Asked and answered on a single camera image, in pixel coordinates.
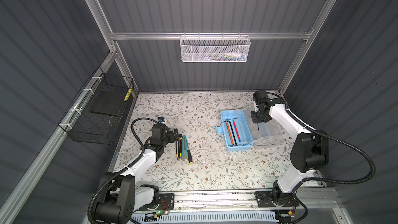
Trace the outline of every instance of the open toolbox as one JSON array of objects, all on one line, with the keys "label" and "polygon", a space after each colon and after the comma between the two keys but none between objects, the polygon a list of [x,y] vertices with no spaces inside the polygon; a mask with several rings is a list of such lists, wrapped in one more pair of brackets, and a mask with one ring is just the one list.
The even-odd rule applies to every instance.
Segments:
[{"label": "open toolbox", "polygon": [[221,111],[221,127],[218,134],[224,134],[226,150],[229,152],[248,150],[251,147],[269,148],[281,143],[281,132],[275,120],[255,124],[250,112],[254,107]]}]

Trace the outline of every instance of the floral tablecloth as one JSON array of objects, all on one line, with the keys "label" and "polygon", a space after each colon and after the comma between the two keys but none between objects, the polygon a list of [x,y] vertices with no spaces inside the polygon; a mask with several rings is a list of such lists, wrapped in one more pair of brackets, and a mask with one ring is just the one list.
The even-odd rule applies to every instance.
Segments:
[{"label": "floral tablecloth", "polygon": [[[289,153],[293,140],[283,127],[281,144],[267,149],[227,152],[224,136],[218,135],[220,112],[244,108],[253,104],[253,92],[141,94],[138,96],[130,123],[138,117],[164,116],[167,126],[178,128],[186,135],[193,164],[177,161],[175,144],[168,144],[155,165],[136,185],[152,184],[162,191],[255,189],[271,187],[290,166]],[[153,122],[138,121],[135,130],[144,142]],[[126,132],[115,171],[126,165],[140,152],[130,128]],[[308,181],[305,186],[317,186]]]}]

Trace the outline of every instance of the black wire basket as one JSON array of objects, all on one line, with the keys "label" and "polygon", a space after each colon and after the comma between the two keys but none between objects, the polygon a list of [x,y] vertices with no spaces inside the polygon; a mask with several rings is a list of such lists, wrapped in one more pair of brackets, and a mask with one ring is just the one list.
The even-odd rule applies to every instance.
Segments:
[{"label": "black wire basket", "polygon": [[[90,89],[83,89],[87,92],[81,103],[75,109],[68,108],[67,112],[73,111],[69,122],[58,125],[73,141],[97,144],[118,142],[134,99],[131,95],[133,85],[130,77],[102,73]],[[101,101],[104,97],[112,100],[113,113],[101,112],[108,102],[102,102],[98,107],[97,100]]]}]

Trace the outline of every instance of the gray wall panel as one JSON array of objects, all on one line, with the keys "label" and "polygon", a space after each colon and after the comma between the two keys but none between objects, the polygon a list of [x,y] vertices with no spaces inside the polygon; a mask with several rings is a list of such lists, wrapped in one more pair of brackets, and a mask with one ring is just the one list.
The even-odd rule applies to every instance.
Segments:
[{"label": "gray wall panel", "polygon": [[296,32],[325,0],[99,1],[114,32]]},{"label": "gray wall panel", "polygon": [[247,62],[186,63],[177,40],[119,40],[141,92],[276,89],[301,40],[253,40]]},{"label": "gray wall panel", "polygon": [[[393,223],[397,211],[397,17],[398,0],[338,0],[285,93],[304,121],[360,147],[376,163],[370,181],[334,185],[358,224]],[[332,142],[321,171],[356,179],[368,170],[363,157]]]},{"label": "gray wall panel", "polygon": [[[84,0],[0,0],[1,205],[108,52]],[[81,222],[115,146],[67,138],[14,223]]]}]

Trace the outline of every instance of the gray corrugated wall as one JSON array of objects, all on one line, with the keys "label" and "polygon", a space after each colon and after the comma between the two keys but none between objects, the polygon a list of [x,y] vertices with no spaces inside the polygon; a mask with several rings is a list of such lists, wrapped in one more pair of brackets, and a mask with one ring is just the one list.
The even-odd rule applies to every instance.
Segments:
[{"label": "gray corrugated wall", "polygon": [[140,92],[278,89],[301,40],[253,40],[247,62],[187,63],[177,40],[118,41]]},{"label": "gray corrugated wall", "polygon": [[[359,185],[335,185],[356,224],[396,222],[398,0],[338,0],[285,96],[317,129],[357,145],[376,163]],[[330,143],[321,171],[332,179],[366,175],[364,158]]]},{"label": "gray corrugated wall", "polygon": [[[108,52],[84,0],[0,0],[0,205]],[[67,139],[14,223],[80,222],[112,149]]]},{"label": "gray corrugated wall", "polygon": [[[114,32],[302,32],[325,0],[99,0]],[[245,63],[183,63],[177,41],[118,41],[141,92],[277,89],[300,44],[252,40]]]}]

